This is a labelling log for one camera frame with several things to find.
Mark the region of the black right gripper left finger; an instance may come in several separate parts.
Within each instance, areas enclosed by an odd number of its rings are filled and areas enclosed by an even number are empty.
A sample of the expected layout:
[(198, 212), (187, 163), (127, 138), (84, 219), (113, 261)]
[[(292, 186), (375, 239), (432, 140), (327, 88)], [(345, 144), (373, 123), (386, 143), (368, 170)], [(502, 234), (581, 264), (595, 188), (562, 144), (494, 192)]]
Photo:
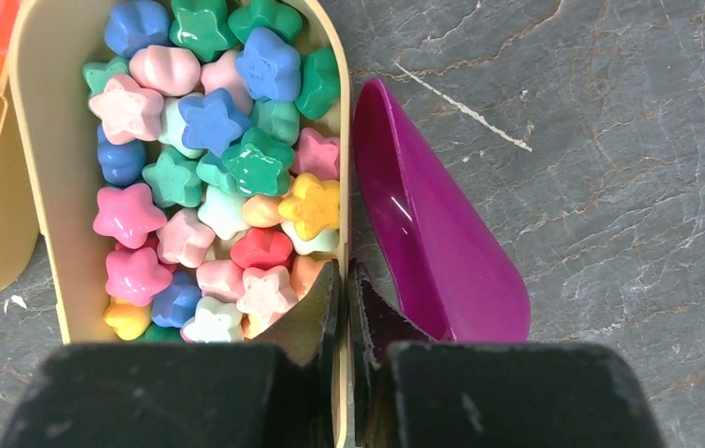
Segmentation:
[(4, 447), (332, 447), (341, 275), (247, 343), (70, 343), (39, 367)]

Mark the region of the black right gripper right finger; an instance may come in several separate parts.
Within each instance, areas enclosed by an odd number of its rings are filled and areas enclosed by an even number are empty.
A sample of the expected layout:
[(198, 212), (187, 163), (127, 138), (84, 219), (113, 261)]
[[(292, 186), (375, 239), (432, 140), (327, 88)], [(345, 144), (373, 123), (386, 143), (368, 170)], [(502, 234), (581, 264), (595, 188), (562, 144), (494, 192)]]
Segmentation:
[(592, 343), (435, 341), (348, 268), (360, 447), (661, 447), (633, 370)]

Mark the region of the magenta plastic scoop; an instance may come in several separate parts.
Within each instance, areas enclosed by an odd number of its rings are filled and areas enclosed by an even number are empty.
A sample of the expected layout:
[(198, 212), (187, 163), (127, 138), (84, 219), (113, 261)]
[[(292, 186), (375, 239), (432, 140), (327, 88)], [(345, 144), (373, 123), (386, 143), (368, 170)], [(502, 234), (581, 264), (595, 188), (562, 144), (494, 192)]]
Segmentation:
[(360, 90), (351, 144), (405, 316), (440, 341), (525, 342), (531, 305), (523, 277), (378, 78)]

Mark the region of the gold tin of star candies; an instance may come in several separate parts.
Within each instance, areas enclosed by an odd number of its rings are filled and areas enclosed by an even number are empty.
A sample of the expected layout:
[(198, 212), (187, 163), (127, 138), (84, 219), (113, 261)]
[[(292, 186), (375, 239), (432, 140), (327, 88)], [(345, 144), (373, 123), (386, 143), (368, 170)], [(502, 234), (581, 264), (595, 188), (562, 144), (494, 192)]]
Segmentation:
[(70, 343), (247, 343), (341, 275), (351, 83), (317, 1), (28, 1), (8, 67)]

